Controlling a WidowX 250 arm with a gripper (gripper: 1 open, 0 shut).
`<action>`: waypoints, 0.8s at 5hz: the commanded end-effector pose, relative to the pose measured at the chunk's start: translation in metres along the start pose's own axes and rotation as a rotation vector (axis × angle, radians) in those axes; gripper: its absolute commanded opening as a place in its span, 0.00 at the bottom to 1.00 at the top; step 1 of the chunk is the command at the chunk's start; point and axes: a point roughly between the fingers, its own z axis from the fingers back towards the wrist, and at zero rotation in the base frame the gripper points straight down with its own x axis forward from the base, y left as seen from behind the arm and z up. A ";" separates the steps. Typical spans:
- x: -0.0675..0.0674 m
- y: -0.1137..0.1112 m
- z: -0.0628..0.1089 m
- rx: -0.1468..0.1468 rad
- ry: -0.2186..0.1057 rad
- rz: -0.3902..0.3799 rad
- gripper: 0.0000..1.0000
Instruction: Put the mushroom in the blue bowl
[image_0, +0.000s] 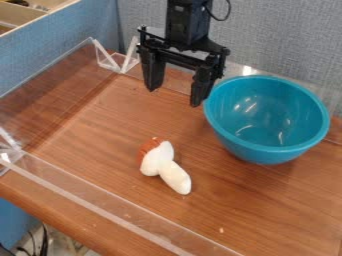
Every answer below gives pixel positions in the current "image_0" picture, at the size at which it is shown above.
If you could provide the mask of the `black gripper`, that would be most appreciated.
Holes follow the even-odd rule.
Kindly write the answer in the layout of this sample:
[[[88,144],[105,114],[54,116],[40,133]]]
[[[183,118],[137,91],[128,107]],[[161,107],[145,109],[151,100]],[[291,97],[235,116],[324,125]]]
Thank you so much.
[[[223,77],[225,57],[229,50],[203,36],[191,44],[168,39],[160,30],[140,26],[137,53],[141,58],[144,84],[149,92],[156,90],[164,80],[165,64],[171,63],[193,70],[189,104],[197,107],[208,97],[213,81]]]

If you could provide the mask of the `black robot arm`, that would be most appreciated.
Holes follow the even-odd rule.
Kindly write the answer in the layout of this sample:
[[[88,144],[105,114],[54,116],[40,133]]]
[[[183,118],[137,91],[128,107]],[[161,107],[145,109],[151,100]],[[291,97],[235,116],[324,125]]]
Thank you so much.
[[[161,86],[167,63],[193,70],[189,96],[192,107],[201,104],[215,81],[224,74],[229,50],[208,38],[208,30],[211,19],[225,21],[229,16],[231,2],[225,2],[227,14],[217,18],[211,12],[212,0],[167,0],[164,36],[153,34],[144,25],[137,28],[137,53],[148,91]]]

